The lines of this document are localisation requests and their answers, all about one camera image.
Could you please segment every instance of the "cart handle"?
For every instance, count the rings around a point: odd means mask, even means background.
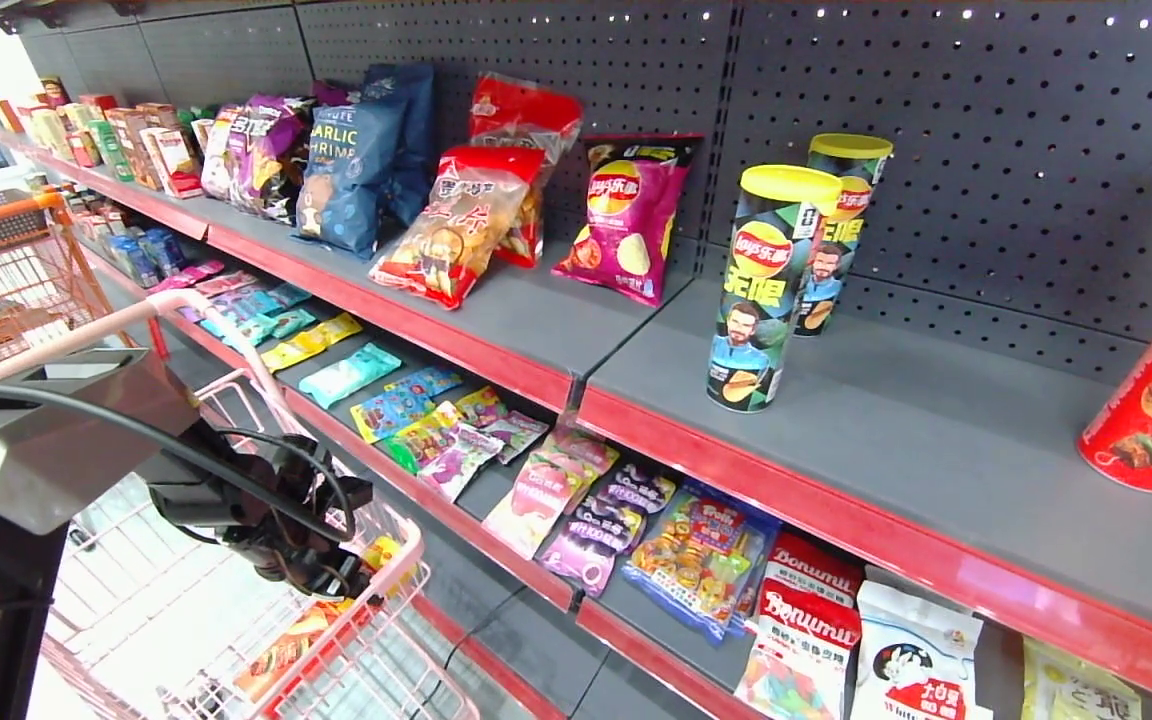
[[[127,328],[128,325],[144,323],[159,314],[173,313],[179,306],[187,305],[192,306],[198,311],[198,314],[204,316],[204,318],[215,324],[221,334],[228,338],[234,350],[237,350],[243,356],[243,361],[247,361],[252,381],[256,382],[256,388],[260,389],[265,400],[274,406],[275,409],[287,414],[288,418],[294,418],[296,415],[287,406],[283,393],[279,389],[278,382],[274,381],[274,376],[270,373],[270,369],[260,359],[256,347],[252,346],[250,340],[247,340],[243,333],[238,332],[236,325],[227,316],[221,314],[220,310],[215,305],[212,305],[210,300],[206,300],[206,297],[196,290],[157,291],[142,302],[137,302],[136,305],[124,306],[124,309],[118,310],[115,313],[97,318],[92,323],[82,325],[82,327],[73,332],[65,333],[63,336],[56,338],[54,341],[31,347],[17,356],[1,361],[0,382],[5,378],[26,372],[37,365],[46,363],[46,361],[54,361],[56,357],[65,357],[70,353],[84,350],[84,348],[97,344],[105,338],[118,334],[122,328]]]
[[[8,202],[0,205],[0,220],[23,215],[25,213],[37,213],[38,210],[60,210],[65,207],[65,197],[60,192],[45,192],[24,200]]]

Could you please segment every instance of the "purple candy packet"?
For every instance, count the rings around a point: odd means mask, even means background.
[[[503,448],[497,455],[497,460],[502,464],[509,464],[515,457],[524,454],[531,444],[538,441],[540,435],[550,432],[550,425],[540,420],[532,420],[517,410],[510,410],[503,418],[492,420],[483,432],[503,442]]]
[[[457,424],[452,430],[452,445],[439,452],[438,457],[431,460],[417,475],[433,483],[448,500],[456,502],[456,498],[479,468],[492,460],[505,447],[505,442],[485,435],[465,423]]]

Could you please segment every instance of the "black cable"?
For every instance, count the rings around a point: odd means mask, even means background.
[[[314,470],[319,471],[319,475],[323,475],[323,482],[328,484],[328,486],[332,487],[332,492],[335,493],[335,497],[338,497],[340,510],[344,513],[344,532],[349,535],[349,541],[353,541],[353,538],[355,538],[358,533],[357,520],[353,516],[353,505],[349,503],[349,497],[344,492],[344,487],[340,486],[340,478],[338,478],[335,471],[333,471],[326,462],[317,458],[312,452],[305,450],[305,448],[293,442],[288,442],[287,439],[278,435],[259,433],[256,432],[256,430],[248,429],[215,429],[215,432],[221,435],[237,435],[259,439],[262,442],[282,447],[283,450],[290,450],[294,455],[301,455],[301,457],[303,457],[311,467],[314,467]]]
[[[273,507],[273,509],[282,511],[288,518],[296,520],[297,523],[305,525],[305,528],[314,530],[314,532],[324,537],[335,539],[335,541],[353,541],[353,533],[344,535],[340,532],[340,529],[325,523],[324,520],[316,518],[314,515],[308,514],[300,505],[287,500],[285,497],[280,497],[276,492],[270,491],[270,488],[260,486],[259,483],[244,477],[244,475],[238,473],[238,470],[234,470],[223,462],[215,460],[215,457],[211,457],[204,454],[204,452],[196,450],[180,442],[177,438],[162,432],[160,429],[156,429],[154,425],[142,423],[142,420],[131,418],[131,416],[111,410],[108,407],[93,406],[91,402],[78,400],[77,397],[36,387],[5,386],[5,384],[0,384],[0,400],[32,402],[36,406],[58,406],[76,411],[76,414],[91,415],[92,418],[106,420],[106,423],[113,423],[122,429],[141,433],[141,435],[152,439],[164,452],[168,452],[168,454],[177,456],[180,460],[184,460],[188,464],[200,470],[218,475],[218,477],[225,479],[232,486],[241,488],[241,491],[257,498],[257,500]]]
[[[482,620],[477,621],[476,626],[472,626],[472,628],[468,629],[468,632],[461,635],[461,638],[458,641],[452,643],[452,652],[448,652],[447,660],[444,660],[444,670],[447,670],[448,667],[452,667],[452,659],[456,657],[456,653],[461,650],[462,644],[469,642],[470,638],[472,638],[476,634],[483,632],[486,626],[495,623],[495,620],[500,615],[500,611],[503,611],[505,606],[508,605],[508,602],[513,600],[513,598],[518,597],[522,593],[522,591],[525,591],[525,589],[526,585],[518,585],[517,588],[515,588],[515,591],[509,593],[502,601],[495,602],[495,607],[493,607],[492,611],[488,611],[488,614],[484,615]],[[425,697],[425,702],[420,703],[420,706],[414,710],[412,714],[408,717],[407,720],[416,720],[416,717],[419,715],[420,711],[425,710],[425,706],[427,706],[430,702],[434,699],[434,696],[438,694],[438,691],[440,691],[440,689],[444,689],[442,679],[438,680],[438,684],[434,684],[433,691],[430,691],[429,696]]]

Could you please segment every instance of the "pegboard backpanel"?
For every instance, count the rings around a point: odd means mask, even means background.
[[[1152,338],[1152,3],[750,3],[723,130],[714,228],[742,168],[873,132],[854,274]]]
[[[708,138],[717,129],[726,0],[642,3],[408,1],[298,8],[314,76],[349,81],[367,65],[429,60],[438,68],[440,145],[463,142],[477,73],[497,70],[576,96],[593,132],[700,132],[680,206],[682,234],[699,237]],[[553,209],[584,213],[589,172],[571,152],[550,181]]]
[[[65,32],[65,40],[92,92],[109,92],[123,105],[160,103],[166,97],[139,26]]]
[[[310,91],[310,63],[290,6],[143,22],[141,31],[174,105]]]

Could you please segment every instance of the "red and white snack bag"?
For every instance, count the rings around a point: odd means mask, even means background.
[[[842,720],[847,661],[861,638],[859,584],[859,568],[782,530],[736,697],[776,720]]]
[[[983,622],[874,582],[861,584],[852,720],[978,720],[975,644]]]

